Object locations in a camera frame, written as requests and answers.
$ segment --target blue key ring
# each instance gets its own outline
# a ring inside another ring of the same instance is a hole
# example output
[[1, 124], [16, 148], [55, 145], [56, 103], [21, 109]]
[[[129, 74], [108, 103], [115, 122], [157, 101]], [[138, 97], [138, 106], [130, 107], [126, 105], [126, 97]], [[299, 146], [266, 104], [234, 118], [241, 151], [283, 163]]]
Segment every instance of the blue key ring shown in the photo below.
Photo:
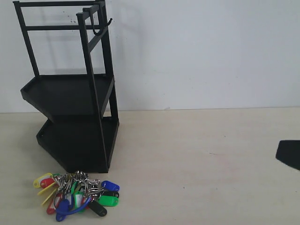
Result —
[[72, 211], [65, 212], [65, 211], [60, 211], [59, 209], [56, 209], [55, 211], [56, 211], [56, 213], [64, 215], [64, 216], [72, 215], [72, 214], [75, 214], [75, 213], [83, 210], [90, 203], [91, 200], [92, 200], [92, 198], [88, 197], [87, 200], [85, 200], [85, 203], [82, 204], [82, 206], [80, 206], [79, 208], [72, 210]]

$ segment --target black key tag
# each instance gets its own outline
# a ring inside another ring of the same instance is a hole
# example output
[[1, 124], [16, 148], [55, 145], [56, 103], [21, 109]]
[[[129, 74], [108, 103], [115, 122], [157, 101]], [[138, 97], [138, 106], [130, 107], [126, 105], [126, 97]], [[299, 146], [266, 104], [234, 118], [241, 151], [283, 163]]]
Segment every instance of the black key tag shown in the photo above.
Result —
[[105, 217], [107, 215], [107, 210], [102, 205], [100, 205], [97, 201], [91, 201], [88, 204], [89, 208], [93, 210], [97, 215], [101, 217]]
[[119, 198], [119, 193], [117, 191], [105, 191], [102, 195], [113, 196]]

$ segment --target shelf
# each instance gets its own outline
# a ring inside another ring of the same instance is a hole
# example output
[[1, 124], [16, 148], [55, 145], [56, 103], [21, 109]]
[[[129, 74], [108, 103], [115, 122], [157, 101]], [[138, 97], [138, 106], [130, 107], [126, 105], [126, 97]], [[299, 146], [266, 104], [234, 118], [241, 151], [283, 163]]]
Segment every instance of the shelf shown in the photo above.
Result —
[[[110, 165], [119, 121], [111, 117], [102, 120], [106, 157]], [[104, 151], [99, 144], [98, 128], [92, 122], [44, 124], [37, 134], [37, 142], [67, 171], [107, 173], [108, 168], [99, 164], [97, 153]]]
[[[99, 111], [103, 116], [114, 79], [95, 74]], [[41, 75], [21, 89], [24, 100], [52, 122], [94, 119], [87, 75]]]

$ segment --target beige tabletop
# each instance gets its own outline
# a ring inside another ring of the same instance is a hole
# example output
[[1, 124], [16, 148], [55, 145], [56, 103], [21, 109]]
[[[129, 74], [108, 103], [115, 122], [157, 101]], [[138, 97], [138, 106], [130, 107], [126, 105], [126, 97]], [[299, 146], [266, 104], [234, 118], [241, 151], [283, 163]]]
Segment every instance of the beige tabletop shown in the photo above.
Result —
[[[48, 225], [32, 182], [61, 172], [37, 143], [46, 117], [0, 114], [0, 224]], [[300, 139], [300, 108], [120, 112], [108, 174], [120, 203], [70, 225], [292, 225], [300, 222], [300, 173], [275, 159]]]

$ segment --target white wall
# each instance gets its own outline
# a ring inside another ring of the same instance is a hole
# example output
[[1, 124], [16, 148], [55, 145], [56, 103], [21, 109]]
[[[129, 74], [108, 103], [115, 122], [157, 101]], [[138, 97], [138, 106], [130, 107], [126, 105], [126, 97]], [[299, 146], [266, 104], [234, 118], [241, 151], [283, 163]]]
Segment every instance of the white wall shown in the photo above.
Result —
[[[300, 105], [299, 0], [109, 0], [107, 8], [119, 109]], [[71, 24], [81, 8], [31, 10], [28, 25]], [[11, 0], [0, 12], [0, 112], [31, 112], [19, 90], [33, 73]], [[30, 37], [42, 74], [84, 72], [77, 31]], [[93, 56], [103, 71], [101, 48]]]

